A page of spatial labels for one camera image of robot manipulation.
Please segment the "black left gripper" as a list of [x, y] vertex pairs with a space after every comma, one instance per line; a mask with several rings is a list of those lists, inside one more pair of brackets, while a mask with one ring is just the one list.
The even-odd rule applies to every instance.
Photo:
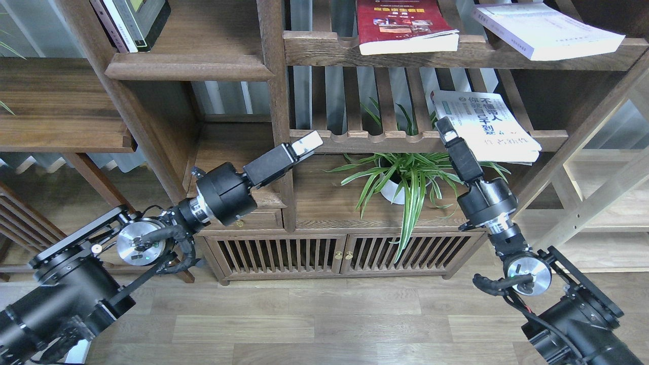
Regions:
[[233, 164], [226, 162], [205, 172], [193, 168], [197, 178], [197, 197], [191, 200], [192, 221], [208, 226], [213, 219], [229, 226], [257, 208], [250, 191], [259, 189], [290, 170], [300, 157], [312, 155], [322, 146], [317, 131], [311, 131], [292, 144], [282, 143], [243, 167], [239, 173]]

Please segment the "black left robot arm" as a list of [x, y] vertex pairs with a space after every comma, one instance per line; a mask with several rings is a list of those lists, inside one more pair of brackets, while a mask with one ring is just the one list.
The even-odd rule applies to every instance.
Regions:
[[242, 173], [231, 163], [194, 168], [196, 197], [151, 217], [120, 205], [35, 256], [29, 265], [39, 286], [2, 311], [2, 364], [23, 364], [38, 352], [39, 363], [56, 363], [79, 341], [93, 340], [134, 307], [131, 293], [144, 282], [197, 264], [196, 233], [255, 210], [250, 191], [278, 180], [322, 143], [313, 131]]

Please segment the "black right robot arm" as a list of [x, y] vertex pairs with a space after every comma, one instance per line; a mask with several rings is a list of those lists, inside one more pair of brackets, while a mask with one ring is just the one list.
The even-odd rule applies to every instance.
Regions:
[[457, 198], [466, 222], [484, 228], [503, 264], [497, 280], [475, 274], [483, 293], [503, 298], [527, 322], [522, 332], [549, 364], [641, 364], [614, 330], [621, 308], [555, 247], [533, 252], [512, 222], [518, 199], [503, 178], [484, 179], [468, 143], [448, 118], [436, 122], [452, 168], [468, 191]]

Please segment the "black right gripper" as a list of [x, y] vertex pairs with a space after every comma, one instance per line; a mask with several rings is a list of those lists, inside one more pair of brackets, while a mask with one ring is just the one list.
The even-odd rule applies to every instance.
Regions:
[[486, 227], [491, 233], [503, 233], [513, 228], [515, 224], [510, 214], [517, 210], [518, 199], [507, 182], [500, 177], [484, 180], [484, 171], [448, 117], [438, 119], [436, 129], [453, 168], [468, 187], [467, 193], [457, 197], [457, 203], [468, 219], [458, 229], [464, 232]]

